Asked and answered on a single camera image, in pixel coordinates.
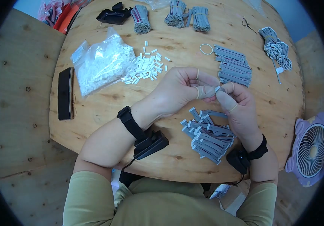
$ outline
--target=smartphone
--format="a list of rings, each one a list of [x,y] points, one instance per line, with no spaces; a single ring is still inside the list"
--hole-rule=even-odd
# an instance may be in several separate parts
[[[71,120],[73,118],[73,73],[74,68],[69,67],[59,73],[58,81],[58,117],[59,120]]]

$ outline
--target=desk fan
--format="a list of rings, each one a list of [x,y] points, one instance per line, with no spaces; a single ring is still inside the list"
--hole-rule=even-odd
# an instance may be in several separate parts
[[[310,187],[324,175],[324,112],[296,120],[295,134],[285,171],[293,172],[303,187]]]

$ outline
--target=plywood surface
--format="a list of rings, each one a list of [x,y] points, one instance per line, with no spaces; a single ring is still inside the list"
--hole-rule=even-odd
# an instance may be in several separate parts
[[[51,82],[64,39],[16,9],[0,29],[0,191],[23,225],[62,225],[77,157],[49,134]]]
[[[172,66],[195,66],[200,70],[217,76],[219,62],[214,61],[214,55],[203,55],[199,46],[203,43],[218,44],[246,55],[253,70],[250,92],[255,95],[258,114],[258,124],[268,142],[277,153],[279,167],[283,169],[290,153],[293,141],[295,120],[304,112],[304,98],[300,70],[296,58],[295,48],[278,13],[266,3],[262,2],[267,18],[250,8],[243,1],[185,1],[188,8],[205,6],[209,8],[209,22],[212,30],[208,34],[193,31],[188,28],[177,29],[164,24],[163,20],[169,8],[150,11],[149,21],[153,30],[147,34],[137,35],[133,31],[134,22],[129,18],[124,25],[101,24],[95,18],[104,9],[110,8],[118,1],[94,1],[83,8],[61,49],[51,88],[50,101],[50,136],[63,146],[79,152],[85,140],[106,122],[113,119],[117,112],[126,105],[141,100],[158,84],[164,74],[159,75],[158,81],[143,80],[137,85],[115,84],[82,99],[79,85],[74,76],[75,108],[77,115],[74,120],[59,121],[57,116],[57,83],[59,73],[73,66],[71,54],[87,40],[89,44],[98,43],[105,39],[107,28],[113,26],[122,36],[125,43],[134,47],[135,54],[139,54],[144,41],[149,42],[147,51],[155,48],[163,56],[171,59],[164,62],[169,68]],[[124,1],[124,7],[133,7],[137,2]],[[277,82],[274,66],[270,58],[263,51],[264,40],[247,27],[242,26],[242,17],[248,20],[251,28],[256,32],[259,28],[270,26],[277,32],[279,38],[287,43],[289,58],[292,60],[293,70],[284,72]],[[181,132],[180,121],[192,119],[188,112],[192,106],[197,110],[220,110],[218,103],[207,104],[196,100],[181,109],[176,115],[155,123],[170,141],[170,145],[145,159],[134,162],[126,171],[182,182],[229,182],[240,179],[239,173],[233,169],[225,158],[217,166],[208,159],[200,159],[191,150],[191,140]],[[227,124],[227,120],[213,118],[216,124]],[[132,149],[121,161],[119,168],[132,158]]]
[[[312,31],[295,43],[304,77],[305,119],[324,111],[324,45]]]

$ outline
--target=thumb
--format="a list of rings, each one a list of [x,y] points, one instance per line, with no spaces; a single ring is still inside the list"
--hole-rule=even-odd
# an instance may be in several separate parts
[[[237,107],[237,102],[230,97],[229,94],[223,92],[223,91],[218,91],[216,93],[216,98],[220,102],[221,106],[223,107],[223,110],[226,111],[225,113],[230,113],[231,111],[235,110]]]

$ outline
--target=plastic bag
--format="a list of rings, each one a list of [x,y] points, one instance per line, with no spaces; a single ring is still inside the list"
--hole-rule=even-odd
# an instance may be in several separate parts
[[[248,4],[251,8],[255,9],[260,15],[265,16],[263,7],[261,7],[261,0],[243,0],[246,4]]]
[[[170,5],[171,0],[136,0],[138,2],[145,2],[150,5],[153,11],[162,9]]]
[[[42,2],[38,11],[38,20],[40,21],[50,20],[54,25],[54,23],[62,13],[61,8],[69,3],[70,0],[51,0],[48,2],[48,4]]]
[[[102,43],[89,47],[84,41],[71,55],[82,97],[122,80],[135,70],[133,47],[125,44],[112,27]]]

